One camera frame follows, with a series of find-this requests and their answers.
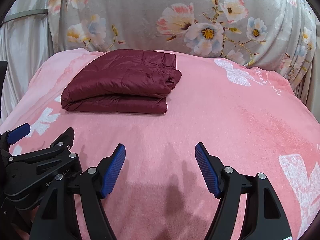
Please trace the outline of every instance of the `pink blanket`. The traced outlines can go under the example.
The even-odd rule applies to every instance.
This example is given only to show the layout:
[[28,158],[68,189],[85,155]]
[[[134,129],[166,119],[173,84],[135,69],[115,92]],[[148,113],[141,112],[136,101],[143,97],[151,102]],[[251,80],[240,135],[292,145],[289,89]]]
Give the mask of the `pink blanket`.
[[[297,239],[320,208],[320,125],[275,72],[175,54],[182,78],[167,98],[164,115],[61,109],[66,85],[102,55],[76,49],[42,65],[0,131],[31,125],[29,136],[11,147],[17,155],[49,147],[73,127],[72,151],[79,154],[83,170],[124,144],[124,166],[103,201],[118,240],[204,239],[218,200],[208,192],[196,162],[198,142],[242,174],[266,173]],[[76,203],[86,240],[79,198]],[[232,239],[240,234],[244,203],[245,196]]]

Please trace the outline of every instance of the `metal bolt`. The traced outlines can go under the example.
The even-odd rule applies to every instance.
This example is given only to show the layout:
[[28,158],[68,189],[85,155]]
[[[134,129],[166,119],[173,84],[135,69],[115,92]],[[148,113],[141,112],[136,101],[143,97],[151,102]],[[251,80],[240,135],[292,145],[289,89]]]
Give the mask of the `metal bolt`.
[[69,154],[69,157],[70,157],[70,158],[75,158],[75,157],[77,157],[77,154],[76,154],[76,153],[70,153],[70,154]]
[[97,169],[94,168],[94,167],[88,169],[88,173],[89,173],[89,174],[95,174],[96,171],[97,171]]
[[62,178],[63,178],[62,174],[57,174],[55,179],[56,180],[62,180]]
[[260,179],[265,179],[267,176],[266,176],[264,173],[260,172],[260,173],[258,174],[258,177],[259,177]]
[[224,171],[225,171],[226,173],[233,173],[233,168],[227,166],[227,167],[224,168]]

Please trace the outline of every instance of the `floral fabric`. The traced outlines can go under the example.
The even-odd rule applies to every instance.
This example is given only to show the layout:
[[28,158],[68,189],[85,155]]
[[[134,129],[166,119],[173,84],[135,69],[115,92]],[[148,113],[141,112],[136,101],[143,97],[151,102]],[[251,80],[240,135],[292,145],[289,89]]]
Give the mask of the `floral fabric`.
[[316,18],[306,0],[50,0],[48,8],[55,52],[163,49],[223,57],[274,70],[293,90],[315,53]]

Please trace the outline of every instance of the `quilted fabric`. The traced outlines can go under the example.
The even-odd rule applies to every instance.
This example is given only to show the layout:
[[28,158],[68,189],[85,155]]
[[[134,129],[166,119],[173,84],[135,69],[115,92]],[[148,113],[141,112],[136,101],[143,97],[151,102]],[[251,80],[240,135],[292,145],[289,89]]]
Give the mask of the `quilted fabric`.
[[61,95],[68,111],[164,114],[181,78],[175,54],[119,49],[82,69]]

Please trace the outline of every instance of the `bedding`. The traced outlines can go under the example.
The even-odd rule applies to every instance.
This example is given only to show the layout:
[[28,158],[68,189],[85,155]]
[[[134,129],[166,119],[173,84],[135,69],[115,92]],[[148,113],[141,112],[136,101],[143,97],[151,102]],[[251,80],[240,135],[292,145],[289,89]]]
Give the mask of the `bedding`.
[[50,0],[48,17],[55,52],[163,49],[223,57],[274,70],[294,91],[316,46],[306,0]]
[[[0,132],[25,122],[30,134],[13,155],[48,147],[68,127],[83,170],[110,156],[118,143],[126,160],[113,192],[103,201],[118,240],[204,239],[218,200],[206,188],[195,159],[203,142],[211,155],[239,173],[264,172],[298,239],[320,209],[320,125],[289,82],[274,71],[223,58],[178,52],[183,78],[168,95],[164,115],[67,112],[60,98],[68,83],[104,55],[83,48],[49,58]],[[232,239],[240,234],[245,196]],[[83,239],[89,239],[76,198]]]
[[181,72],[174,54],[119,49],[85,66],[61,95],[68,111],[164,114]]

